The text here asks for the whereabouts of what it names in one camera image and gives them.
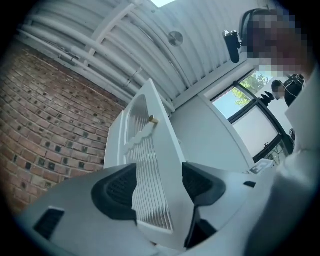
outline white grille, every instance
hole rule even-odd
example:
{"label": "white grille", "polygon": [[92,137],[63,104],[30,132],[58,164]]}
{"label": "white grille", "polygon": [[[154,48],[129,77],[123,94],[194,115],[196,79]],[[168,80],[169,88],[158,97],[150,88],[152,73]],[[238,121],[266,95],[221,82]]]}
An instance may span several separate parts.
{"label": "white grille", "polygon": [[144,127],[148,124],[148,109],[146,97],[140,95],[130,111],[128,116],[128,127],[126,142],[130,142],[139,132],[142,132]]}
{"label": "white grille", "polygon": [[[127,143],[148,124],[148,109],[144,95],[139,96],[128,116]],[[139,221],[172,230],[168,203],[162,187],[152,136],[144,137],[125,155],[126,163],[136,163],[137,186],[132,208]]]}
{"label": "white grille", "polygon": [[169,207],[161,184],[153,139],[147,137],[129,150],[127,163],[136,163],[137,186],[133,193],[132,208],[138,220],[153,226],[172,230]]}

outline black plastic cover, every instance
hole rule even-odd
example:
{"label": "black plastic cover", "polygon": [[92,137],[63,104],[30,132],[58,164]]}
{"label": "black plastic cover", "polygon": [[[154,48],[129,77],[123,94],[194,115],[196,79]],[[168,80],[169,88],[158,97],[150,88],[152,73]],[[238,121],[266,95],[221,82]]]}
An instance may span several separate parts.
{"label": "black plastic cover", "polygon": [[134,220],[132,197],[137,187],[137,165],[135,163],[98,181],[91,191],[94,205],[113,220]]}

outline white wall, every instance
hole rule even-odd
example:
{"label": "white wall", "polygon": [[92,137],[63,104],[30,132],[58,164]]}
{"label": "white wall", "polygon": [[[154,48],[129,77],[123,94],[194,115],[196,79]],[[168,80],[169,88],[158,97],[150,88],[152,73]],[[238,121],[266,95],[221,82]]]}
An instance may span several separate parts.
{"label": "white wall", "polygon": [[189,162],[235,172],[254,165],[235,129],[204,96],[178,108],[170,121]]}

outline vent slats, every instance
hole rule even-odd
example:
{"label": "vent slats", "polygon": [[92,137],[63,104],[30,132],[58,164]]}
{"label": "vent slats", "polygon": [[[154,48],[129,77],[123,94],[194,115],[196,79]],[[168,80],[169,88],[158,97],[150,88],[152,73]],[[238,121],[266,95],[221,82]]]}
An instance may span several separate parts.
{"label": "vent slats", "polygon": [[[148,119],[146,98],[141,95],[128,116],[126,143],[143,131]],[[132,208],[136,210],[137,219],[155,227],[173,230],[152,136],[142,138],[139,144],[127,152],[125,158],[127,164],[137,165],[137,186],[132,198]]]}
{"label": "vent slats", "polygon": [[34,230],[49,240],[64,214],[63,210],[48,209],[34,226]]}

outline black microphone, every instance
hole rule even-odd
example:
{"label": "black microphone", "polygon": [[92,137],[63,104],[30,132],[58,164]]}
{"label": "black microphone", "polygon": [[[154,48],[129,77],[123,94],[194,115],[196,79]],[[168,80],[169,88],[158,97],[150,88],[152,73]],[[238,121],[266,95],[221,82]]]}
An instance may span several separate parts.
{"label": "black microphone", "polygon": [[238,49],[240,49],[241,45],[239,43],[237,31],[225,30],[222,32],[222,36],[226,43],[226,47],[228,48],[231,61],[233,63],[238,63],[240,61]]}

